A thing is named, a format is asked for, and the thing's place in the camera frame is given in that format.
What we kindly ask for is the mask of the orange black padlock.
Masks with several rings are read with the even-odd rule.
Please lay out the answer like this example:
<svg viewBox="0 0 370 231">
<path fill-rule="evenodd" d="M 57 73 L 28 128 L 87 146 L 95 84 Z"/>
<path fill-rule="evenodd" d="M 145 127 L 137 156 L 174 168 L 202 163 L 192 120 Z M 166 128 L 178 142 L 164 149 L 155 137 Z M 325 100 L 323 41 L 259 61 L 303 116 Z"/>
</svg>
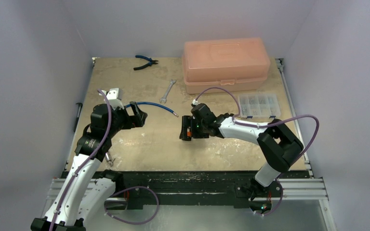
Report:
<svg viewBox="0 0 370 231">
<path fill-rule="evenodd" d="M 192 139 L 192 132 L 191 132 L 191 128 L 188 127 L 187 132 L 186 132 L 186 140 L 190 141 L 191 139 Z"/>
</svg>

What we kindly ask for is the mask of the blue cable lock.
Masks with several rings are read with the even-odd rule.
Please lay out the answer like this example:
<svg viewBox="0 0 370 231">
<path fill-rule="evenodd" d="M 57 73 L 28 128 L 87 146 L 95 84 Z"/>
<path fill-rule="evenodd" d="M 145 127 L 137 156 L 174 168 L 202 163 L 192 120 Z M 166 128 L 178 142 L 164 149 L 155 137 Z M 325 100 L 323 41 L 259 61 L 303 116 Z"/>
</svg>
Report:
<svg viewBox="0 0 370 231">
<path fill-rule="evenodd" d="M 172 109 L 162 105 L 162 104 L 159 104 L 159 103 L 153 103 L 153 102 L 137 102 L 137 105 L 151 105 L 151 106 L 156 106 L 158 108 L 162 108 L 168 112 L 170 112 L 171 114 L 173 114 L 174 116 L 176 117 L 179 117 L 178 114 L 173 111 Z M 106 155 L 105 155 L 105 158 L 106 158 L 106 162 L 108 159 L 112 159 L 111 155 L 107 152 Z"/>
</svg>

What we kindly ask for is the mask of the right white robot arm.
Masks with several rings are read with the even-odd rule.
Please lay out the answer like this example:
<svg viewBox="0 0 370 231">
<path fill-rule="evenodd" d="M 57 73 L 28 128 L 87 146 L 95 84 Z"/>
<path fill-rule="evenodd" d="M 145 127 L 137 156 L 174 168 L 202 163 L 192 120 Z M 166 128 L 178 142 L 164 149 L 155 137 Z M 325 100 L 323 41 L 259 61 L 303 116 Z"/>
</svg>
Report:
<svg viewBox="0 0 370 231">
<path fill-rule="evenodd" d="M 269 195 L 270 185 L 282 173 L 286 173 L 304 150 L 302 142 L 279 119 L 271 123 L 248 123 L 235 120 L 234 114 L 216 116 L 204 104 L 191 109 L 191 115 L 182 116 L 179 138 L 183 141 L 207 139 L 209 137 L 233 138 L 258 145 L 265 163 L 251 179 L 248 187 L 240 186 L 250 200 Z"/>
</svg>

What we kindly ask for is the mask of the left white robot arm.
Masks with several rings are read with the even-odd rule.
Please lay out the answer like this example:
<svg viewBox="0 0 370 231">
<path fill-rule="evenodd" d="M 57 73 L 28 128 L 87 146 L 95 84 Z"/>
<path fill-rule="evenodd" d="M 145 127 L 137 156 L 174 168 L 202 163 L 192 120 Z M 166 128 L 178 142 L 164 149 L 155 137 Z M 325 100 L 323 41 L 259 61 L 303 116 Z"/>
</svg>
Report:
<svg viewBox="0 0 370 231">
<path fill-rule="evenodd" d="M 124 192 L 122 173 L 104 171 L 94 188 L 87 188 L 109 151 L 113 136 L 122 129 L 145 125 L 147 113 L 131 102 L 133 115 L 124 106 L 113 108 L 99 104 L 93 108 L 91 122 L 83 131 L 75 149 L 73 163 L 66 180 L 51 207 L 42 218 L 35 218 L 33 231 L 84 231 L 94 214 L 109 196 L 118 197 Z"/>
</svg>

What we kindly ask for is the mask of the silver open end wrench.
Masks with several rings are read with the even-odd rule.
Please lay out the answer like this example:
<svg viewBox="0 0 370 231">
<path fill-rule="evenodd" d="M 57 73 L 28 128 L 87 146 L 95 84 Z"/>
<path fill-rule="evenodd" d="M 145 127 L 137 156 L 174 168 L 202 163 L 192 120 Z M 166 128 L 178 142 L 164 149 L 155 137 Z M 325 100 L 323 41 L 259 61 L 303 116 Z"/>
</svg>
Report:
<svg viewBox="0 0 370 231">
<path fill-rule="evenodd" d="M 168 95 L 169 95 L 169 93 L 170 93 L 170 91 L 171 91 L 171 89 L 172 89 L 172 87 L 173 87 L 173 85 L 176 83 L 176 79 L 171 79 L 170 80 L 170 84 L 169 84 L 169 86 L 167 87 L 167 90 L 165 91 L 165 93 L 164 93 L 164 95 L 160 98 L 160 100 L 159 100 L 159 102 L 160 103 L 166 103 L 166 101 L 167 101 L 167 97 L 168 97 Z"/>
</svg>

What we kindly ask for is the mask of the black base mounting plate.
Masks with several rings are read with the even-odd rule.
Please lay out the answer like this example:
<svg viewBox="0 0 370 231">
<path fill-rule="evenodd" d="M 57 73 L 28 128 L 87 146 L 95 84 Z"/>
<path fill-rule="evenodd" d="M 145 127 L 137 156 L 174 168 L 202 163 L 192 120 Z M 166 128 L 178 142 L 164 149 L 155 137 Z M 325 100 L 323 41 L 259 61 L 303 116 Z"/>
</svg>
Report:
<svg viewBox="0 0 370 231">
<path fill-rule="evenodd" d="M 269 195 L 253 200 L 240 191 L 248 187 L 256 171 L 123 171 L 118 173 L 116 191 L 130 190 L 118 195 L 128 200 L 128 209 L 145 205 L 197 205 L 257 208 L 259 202 L 276 202 L 287 197 L 290 189 L 309 179 L 304 171 L 292 171 L 269 186 Z"/>
</svg>

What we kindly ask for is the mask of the clear plastic screw organizer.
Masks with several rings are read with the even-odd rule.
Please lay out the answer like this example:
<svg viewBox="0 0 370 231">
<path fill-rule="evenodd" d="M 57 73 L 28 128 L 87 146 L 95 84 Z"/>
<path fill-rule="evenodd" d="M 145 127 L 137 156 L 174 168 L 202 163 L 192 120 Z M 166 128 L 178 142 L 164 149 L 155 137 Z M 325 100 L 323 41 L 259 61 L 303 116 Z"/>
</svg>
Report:
<svg viewBox="0 0 370 231">
<path fill-rule="evenodd" d="M 276 118 L 281 116 L 277 96 L 270 93 L 241 94 L 238 96 L 242 118 Z"/>
</svg>

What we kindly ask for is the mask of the pink translucent plastic toolbox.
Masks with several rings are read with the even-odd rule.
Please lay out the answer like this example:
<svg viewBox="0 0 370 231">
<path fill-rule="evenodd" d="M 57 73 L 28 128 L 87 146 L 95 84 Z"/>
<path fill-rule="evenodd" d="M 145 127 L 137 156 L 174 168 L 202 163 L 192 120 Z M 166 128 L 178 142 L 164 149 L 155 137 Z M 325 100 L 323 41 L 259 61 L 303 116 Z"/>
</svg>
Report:
<svg viewBox="0 0 370 231">
<path fill-rule="evenodd" d="M 236 38 L 184 43 L 186 92 L 245 91 L 259 88 L 271 65 L 261 38 Z"/>
</svg>

